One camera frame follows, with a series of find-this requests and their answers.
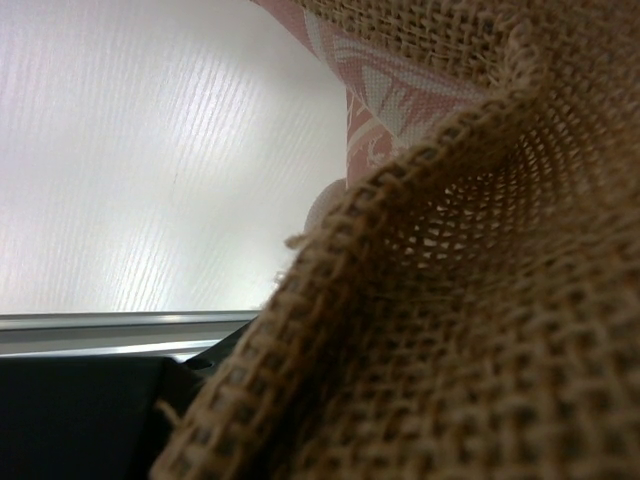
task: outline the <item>woven burlap texture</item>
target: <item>woven burlap texture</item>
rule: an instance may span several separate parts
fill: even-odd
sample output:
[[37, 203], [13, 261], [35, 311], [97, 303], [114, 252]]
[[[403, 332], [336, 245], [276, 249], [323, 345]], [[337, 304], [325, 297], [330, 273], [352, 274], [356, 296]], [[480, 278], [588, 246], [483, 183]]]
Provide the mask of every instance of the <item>woven burlap texture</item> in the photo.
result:
[[640, 478], [638, 2], [298, 3], [491, 95], [309, 234], [153, 478]]

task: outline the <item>black surface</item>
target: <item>black surface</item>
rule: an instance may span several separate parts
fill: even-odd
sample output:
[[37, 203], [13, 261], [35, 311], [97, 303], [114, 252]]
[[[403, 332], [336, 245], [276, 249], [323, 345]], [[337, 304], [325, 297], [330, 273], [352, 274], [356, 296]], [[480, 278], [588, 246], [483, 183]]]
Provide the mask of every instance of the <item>black surface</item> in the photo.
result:
[[162, 358], [0, 362], [0, 478], [125, 478]]
[[163, 357], [0, 360], [0, 480], [146, 479], [171, 425], [231, 353], [242, 327], [178, 364]]

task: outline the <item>metal frame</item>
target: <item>metal frame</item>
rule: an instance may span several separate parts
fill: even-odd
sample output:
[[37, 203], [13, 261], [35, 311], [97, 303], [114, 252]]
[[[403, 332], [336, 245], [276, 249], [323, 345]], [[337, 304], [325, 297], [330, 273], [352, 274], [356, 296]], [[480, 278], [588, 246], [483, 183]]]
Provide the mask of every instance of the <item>metal frame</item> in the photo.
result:
[[170, 355], [184, 360], [257, 314], [246, 310], [0, 316], [0, 357]]

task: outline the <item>burlap fabric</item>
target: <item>burlap fabric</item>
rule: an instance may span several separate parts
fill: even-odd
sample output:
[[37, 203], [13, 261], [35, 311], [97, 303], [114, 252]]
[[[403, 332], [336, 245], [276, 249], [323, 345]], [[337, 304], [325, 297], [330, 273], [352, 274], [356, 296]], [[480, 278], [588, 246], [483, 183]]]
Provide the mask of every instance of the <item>burlap fabric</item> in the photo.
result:
[[640, 478], [638, 2], [299, 3], [490, 95], [314, 229], [153, 478]]

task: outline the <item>pink patterned fabric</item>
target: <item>pink patterned fabric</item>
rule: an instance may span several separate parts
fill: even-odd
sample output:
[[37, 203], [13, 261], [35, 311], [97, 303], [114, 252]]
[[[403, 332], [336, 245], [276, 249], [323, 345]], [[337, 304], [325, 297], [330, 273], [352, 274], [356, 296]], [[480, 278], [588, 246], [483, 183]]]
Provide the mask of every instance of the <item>pink patterned fabric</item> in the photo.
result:
[[255, 0], [347, 87], [347, 185], [481, 101], [476, 86], [378, 50], [290, 0]]

